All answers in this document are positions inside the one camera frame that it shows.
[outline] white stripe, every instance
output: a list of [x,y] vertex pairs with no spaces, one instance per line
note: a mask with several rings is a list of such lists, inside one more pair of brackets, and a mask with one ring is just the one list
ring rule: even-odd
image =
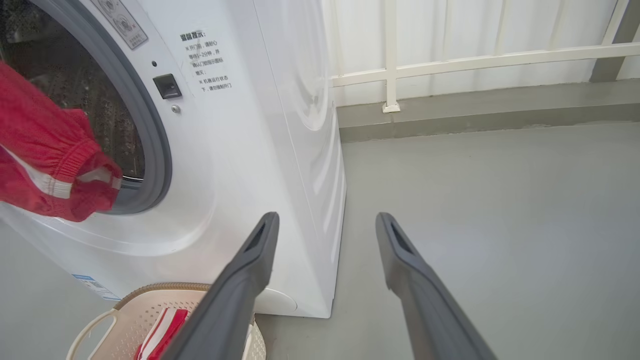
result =
[[148,342],[147,342],[147,339],[145,338],[145,341],[143,342],[143,344],[146,343],[147,345],[145,346],[145,348],[140,350],[140,356],[138,359],[147,359],[149,355],[151,355],[151,353],[154,351],[156,346],[158,346],[158,343],[160,342],[160,340],[162,340],[162,338],[166,334],[166,331],[169,329],[169,325],[171,325],[171,322],[173,321],[173,318],[175,317],[175,313],[177,310],[178,309],[165,308],[163,312],[160,313],[160,316],[156,320],[156,323],[147,334],[147,338],[151,335],[154,329],[156,330],[156,332]]
[[27,175],[31,179],[31,182],[41,191],[47,195],[51,195],[53,197],[59,197],[61,199],[69,199],[71,197],[71,186],[72,183],[66,183],[64,181],[56,180],[53,176],[41,172],[31,165],[24,162],[20,159],[16,154],[12,153],[6,147],[2,146],[8,153],[13,157],[13,159],[20,164],[27,172]]
[[119,177],[114,177],[113,182],[111,183],[111,187],[116,190],[119,190],[120,185],[122,185],[122,179],[120,179]]
[[122,182],[119,178],[113,177],[111,172],[107,170],[106,167],[95,168],[85,174],[78,176],[76,179],[83,183],[89,183],[91,181],[102,181],[103,183],[110,184],[112,188],[119,190],[120,183]]

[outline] gray baseboard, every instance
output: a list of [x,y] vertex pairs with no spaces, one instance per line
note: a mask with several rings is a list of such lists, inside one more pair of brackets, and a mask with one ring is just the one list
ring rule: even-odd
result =
[[342,142],[471,131],[640,121],[640,79],[418,97],[337,109]]

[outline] railing post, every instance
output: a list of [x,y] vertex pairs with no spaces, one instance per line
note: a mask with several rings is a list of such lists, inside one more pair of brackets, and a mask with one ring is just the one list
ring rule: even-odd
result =
[[400,111],[396,99],[396,0],[385,0],[385,75],[387,76],[387,102],[383,113]]

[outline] warning label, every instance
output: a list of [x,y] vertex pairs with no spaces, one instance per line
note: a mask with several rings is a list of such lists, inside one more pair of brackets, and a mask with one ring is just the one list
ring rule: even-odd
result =
[[94,280],[93,277],[85,275],[72,275],[76,279],[80,280],[83,284],[87,285],[96,294],[100,295],[100,297],[102,297],[103,299],[115,301],[121,300],[121,298],[117,297],[114,293],[110,292],[104,286],[100,285],[100,283]]

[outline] gray floor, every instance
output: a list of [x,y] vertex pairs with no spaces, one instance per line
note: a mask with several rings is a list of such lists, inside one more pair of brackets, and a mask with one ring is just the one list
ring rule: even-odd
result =
[[640,358],[640,124],[345,144],[332,317],[258,315],[270,359],[412,359],[393,214],[501,359]]
[[[2,220],[0,238],[0,359],[64,359],[85,325],[114,302],[102,300]],[[99,338],[94,334],[87,344]]]

